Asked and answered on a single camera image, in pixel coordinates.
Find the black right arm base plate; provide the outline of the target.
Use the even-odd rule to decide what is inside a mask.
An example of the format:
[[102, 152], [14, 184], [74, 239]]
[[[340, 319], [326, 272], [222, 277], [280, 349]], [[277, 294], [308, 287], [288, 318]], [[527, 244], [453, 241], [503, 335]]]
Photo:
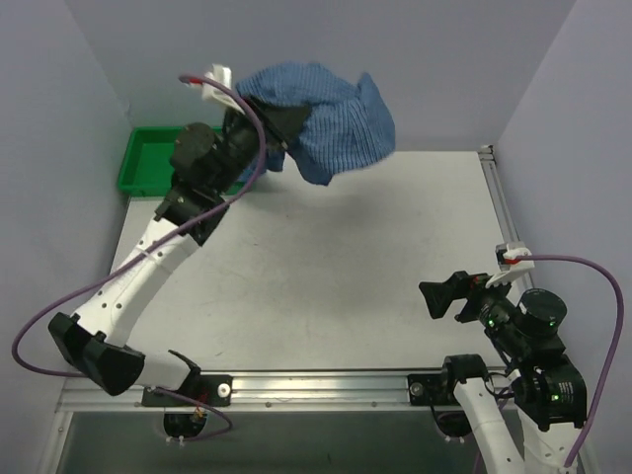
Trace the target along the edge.
[[454, 376], [447, 370], [413, 372], [407, 375], [409, 403], [416, 407], [457, 406]]

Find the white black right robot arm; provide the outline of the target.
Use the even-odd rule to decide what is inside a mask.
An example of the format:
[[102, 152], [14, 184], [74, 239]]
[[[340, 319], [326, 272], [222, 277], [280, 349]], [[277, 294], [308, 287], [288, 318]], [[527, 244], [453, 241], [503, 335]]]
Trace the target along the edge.
[[566, 355], [558, 328], [567, 306], [532, 288], [511, 303], [509, 283], [456, 272], [419, 290], [432, 319], [464, 303], [455, 319], [478, 322], [505, 364], [508, 389], [494, 392], [493, 373], [479, 355], [449, 355], [427, 392], [429, 404], [457, 404], [490, 473], [574, 473], [573, 446], [588, 425], [588, 391]]

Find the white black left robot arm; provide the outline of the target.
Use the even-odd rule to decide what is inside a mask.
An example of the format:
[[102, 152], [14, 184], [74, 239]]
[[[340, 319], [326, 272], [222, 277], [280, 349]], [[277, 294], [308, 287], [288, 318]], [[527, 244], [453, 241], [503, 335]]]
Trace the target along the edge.
[[178, 406], [198, 397], [196, 363], [174, 350], [146, 355], [127, 342], [171, 274], [219, 225], [229, 206], [223, 195], [258, 152], [293, 144], [311, 114], [308, 105], [279, 107], [254, 97], [245, 102], [259, 126], [229, 109], [220, 130], [202, 122], [182, 128], [170, 157], [171, 188], [134, 249], [94, 296], [71, 315], [57, 313], [48, 324], [64, 359], [112, 396], [140, 385], [164, 388]]

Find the blue checked long sleeve shirt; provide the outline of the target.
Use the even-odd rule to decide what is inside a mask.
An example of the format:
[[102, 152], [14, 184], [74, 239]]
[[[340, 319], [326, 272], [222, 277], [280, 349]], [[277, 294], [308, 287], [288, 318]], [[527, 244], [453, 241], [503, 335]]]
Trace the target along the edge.
[[288, 61], [239, 81], [236, 91], [278, 107], [311, 108], [288, 149], [268, 153], [271, 172], [280, 172], [290, 156], [307, 183], [327, 186], [334, 176], [372, 166], [396, 148], [393, 117], [367, 73], [353, 84], [320, 63]]

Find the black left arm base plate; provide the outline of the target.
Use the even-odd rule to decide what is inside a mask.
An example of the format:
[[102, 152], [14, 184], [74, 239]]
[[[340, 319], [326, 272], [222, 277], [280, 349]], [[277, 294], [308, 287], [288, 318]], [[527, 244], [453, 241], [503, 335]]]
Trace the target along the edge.
[[[231, 403], [232, 385], [233, 377], [229, 374], [201, 374], [186, 382], [176, 393], [213, 408], [227, 407]], [[148, 388], [143, 390], [140, 404], [149, 408], [191, 406], [190, 402]]]

